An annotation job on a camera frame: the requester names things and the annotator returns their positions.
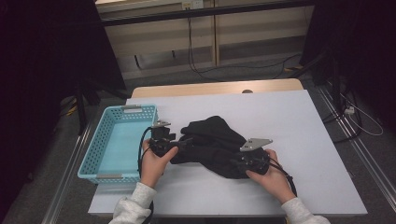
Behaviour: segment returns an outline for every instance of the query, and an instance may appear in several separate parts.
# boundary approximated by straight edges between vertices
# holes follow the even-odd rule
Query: black garment
[[[173,164],[184,162],[200,162],[207,169],[226,178],[248,178],[233,161],[241,161],[240,147],[246,139],[232,130],[226,121],[219,116],[194,121],[181,129],[185,134],[180,141],[192,138],[192,147],[171,160]]]

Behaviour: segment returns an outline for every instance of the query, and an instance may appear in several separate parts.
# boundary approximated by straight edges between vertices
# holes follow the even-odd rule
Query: dark background
[[[61,100],[78,82],[94,89],[85,78],[125,88],[103,28],[60,27],[79,21],[99,21],[93,1],[0,1],[1,220],[46,152]]]
[[[125,88],[103,28],[62,27],[81,21],[99,21],[93,1],[0,0],[0,219],[46,152],[60,102],[77,83],[84,91],[91,88],[86,78]],[[346,84],[396,130],[394,21],[386,2],[317,1],[301,63],[329,50]],[[329,60],[313,72],[317,83],[331,77]]]

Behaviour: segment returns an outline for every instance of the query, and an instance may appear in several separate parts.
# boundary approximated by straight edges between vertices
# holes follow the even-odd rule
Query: person's left hand
[[[174,158],[178,152],[178,148],[172,147],[164,156],[158,157],[151,148],[149,148],[149,140],[145,140],[143,142],[143,149],[146,150],[146,153],[142,158],[142,176],[140,178],[140,183],[154,189],[161,175],[163,175],[166,164]]]

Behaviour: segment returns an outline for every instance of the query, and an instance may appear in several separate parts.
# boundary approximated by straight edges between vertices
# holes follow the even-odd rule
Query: power strip
[[[355,114],[355,107],[350,105],[345,111],[344,114],[353,115]]]
[[[181,9],[183,10],[199,9],[199,8],[204,8],[204,0],[183,1],[181,3]]]

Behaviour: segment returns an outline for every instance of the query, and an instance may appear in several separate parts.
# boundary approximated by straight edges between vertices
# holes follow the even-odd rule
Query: plastic basket handle
[[[122,174],[103,174],[96,175],[97,179],[122,179]]]
[[[141,113],[143,112],[142,105],[122,105],[121,109],[124,113]]]

